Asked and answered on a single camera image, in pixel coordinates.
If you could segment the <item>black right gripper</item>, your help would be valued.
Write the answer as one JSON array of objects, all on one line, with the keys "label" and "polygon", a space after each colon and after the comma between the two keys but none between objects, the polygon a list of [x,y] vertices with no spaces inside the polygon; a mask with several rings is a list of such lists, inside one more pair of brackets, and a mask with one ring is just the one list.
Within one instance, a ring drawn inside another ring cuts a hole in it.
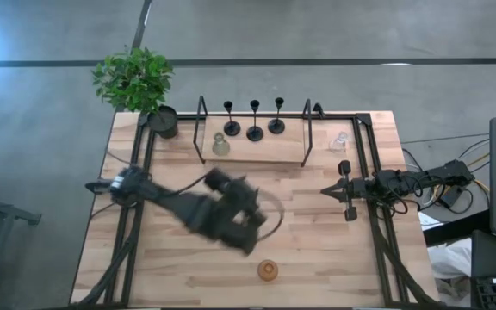
[{"label": "black right gripper", "polygon": [[338,164],[338,172],[341,178],[320,192],[346,204],[344,217],[347,221],[357,219],[357,208],[353,206],[353,199],[364,199],[372,208],[376,208],[376,200],[368,191],[369,180],[365,178],[350,179],[351,165],[349,160],[342,160]]}]

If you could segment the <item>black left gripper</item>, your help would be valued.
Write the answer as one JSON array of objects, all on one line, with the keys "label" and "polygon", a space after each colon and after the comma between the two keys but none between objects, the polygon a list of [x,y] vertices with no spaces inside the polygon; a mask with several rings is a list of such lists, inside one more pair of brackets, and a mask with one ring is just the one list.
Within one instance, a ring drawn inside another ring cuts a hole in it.
[{"label": "black left gripper", "polygon": [[250,255],[257,244],[258,230],[267,220],[257,204],[258,190],[245,177],[231,178],[217,168],[206,175],[204,183],[221,194],[209,217],[210,236]]}]

